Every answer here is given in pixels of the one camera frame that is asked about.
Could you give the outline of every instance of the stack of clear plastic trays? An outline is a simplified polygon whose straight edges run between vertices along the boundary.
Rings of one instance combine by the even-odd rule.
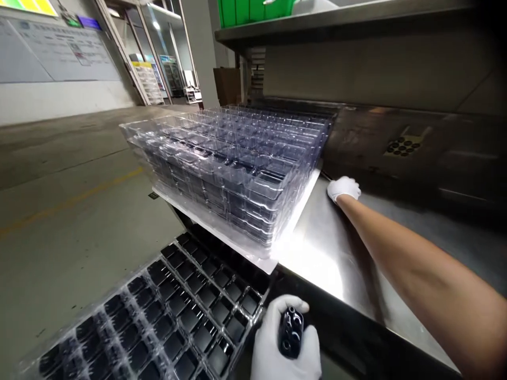
[[[121,128],[155,178],[269,246],[315,168],[331,123],[228,106]]]
[[[272,283],[194,225],[192,235],[179,236],[104,303],[22,361],[17,378],[227,378]]]

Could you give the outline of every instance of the forearm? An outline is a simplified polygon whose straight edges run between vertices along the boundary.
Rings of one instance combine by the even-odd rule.
[[[348,195],[337,204],[417,318],[468,377],[500,371],[507,355],[507,301],[467,267]]]

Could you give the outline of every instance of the human arm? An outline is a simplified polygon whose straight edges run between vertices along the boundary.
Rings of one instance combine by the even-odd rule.
[[[297,359],[288,359],[278,350],[278,328],[282,313],[294,307],[300,313],[309,305],[296,296],[280,296],[268,306],[262,326],[255,334],[251,380],[318,380],[322,376],[321,353],[315,327],[303,332],[301,351]]]
[[[463,376],[502,377],[507,361],[507,300],[433,243],[360,203],[353,179],[333,181],[328,194]]]

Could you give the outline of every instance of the glass door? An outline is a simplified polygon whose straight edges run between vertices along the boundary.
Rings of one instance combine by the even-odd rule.
[[[172,101],[187,104],[186,76],[193,77],[193,65],[183,20],[180,14],[173,12],[177,9],[173,9],[172,4],[168,0],[165,2],[170,9],[153,3],[140,8]]]
[[[118,47],[127,57],[127,64],[138,78],[140,91],[147,103],[172,104],[169,88],[162,73],[162,66],[154,52],[153,42],[147,33],[140,7],[119,0],[96,0],[104,18],[111,24],[111,31],[119,39]]]

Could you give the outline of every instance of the ceiling light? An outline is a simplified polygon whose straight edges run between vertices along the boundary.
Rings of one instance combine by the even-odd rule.
[[[109,12],[109,14],[113,17],[117,17],[117,18],[121,18],[120,17],[120,14],[118,13],[118,11],[112,9],[112,8],[107,8],[107,11]]]

